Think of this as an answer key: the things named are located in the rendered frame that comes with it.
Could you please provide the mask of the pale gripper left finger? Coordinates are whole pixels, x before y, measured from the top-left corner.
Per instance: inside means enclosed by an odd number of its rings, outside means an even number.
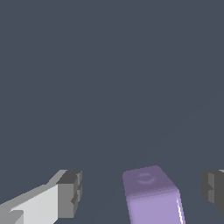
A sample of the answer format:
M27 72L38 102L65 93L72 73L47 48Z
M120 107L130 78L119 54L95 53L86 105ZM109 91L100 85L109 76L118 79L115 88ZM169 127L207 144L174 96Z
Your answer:
M0 205L0 224L54 224L73 218L82 195L82 171L59 170L45 185Z

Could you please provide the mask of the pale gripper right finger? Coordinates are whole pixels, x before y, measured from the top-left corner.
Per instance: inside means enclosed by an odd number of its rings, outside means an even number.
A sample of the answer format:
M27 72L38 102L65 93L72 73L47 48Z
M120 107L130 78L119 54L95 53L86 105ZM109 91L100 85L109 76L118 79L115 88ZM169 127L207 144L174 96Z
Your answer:
M200 178L203 196L224 214L224 170L202 171Z

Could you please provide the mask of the purple rounded block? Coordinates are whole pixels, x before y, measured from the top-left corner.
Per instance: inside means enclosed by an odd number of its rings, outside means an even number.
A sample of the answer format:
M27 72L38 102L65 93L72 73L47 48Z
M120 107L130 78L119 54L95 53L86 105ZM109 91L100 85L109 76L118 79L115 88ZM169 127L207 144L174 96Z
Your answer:
M157 166L122 175L130 224L186 224L180 191Z

